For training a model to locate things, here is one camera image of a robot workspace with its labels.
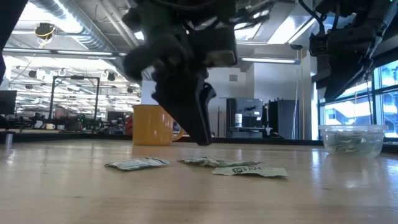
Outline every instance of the crumpled dollar bill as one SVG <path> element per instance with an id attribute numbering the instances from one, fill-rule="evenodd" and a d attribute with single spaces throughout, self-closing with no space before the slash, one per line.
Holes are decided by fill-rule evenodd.
<path id="1" fill-rule="evenodd" d="M 238 174 L 258 174 L 263 177 L 287 177 L 287 172 L 284 168 L 268 168 L 268 167 L 254 167 L 254 166 L 239 166 L 239 167 L 219 167 L 213 171 L 213 174 L 221 175 L 238 175 Z"/>
<path id="2" fill-rule="evenodd" d="M 167 160 L 147 157 L 147 158 L 132 158 L 121 162 L 111 162 L 109 164 L 105 164 L 105 166 L 114 167 L 123 171 L 133 171 L 148 167 L 165 166 L 169 164 L 170 162 Z"/>
<path id="3" fill-rule="evenodd" d="M 261 164 L 262 162 L 255 161 L 238 161 L 238 162 L 228 162 L 219 159 L 211 159 L 207 157 L 202 158 L 191 158 L 191 159 L 182 159 L 179 162 L 183 162 L 186 164 L 193 164 L 198 166 L 210 166 L 210 167 L 234 167 L 234 166 L 254 166 Z"/>

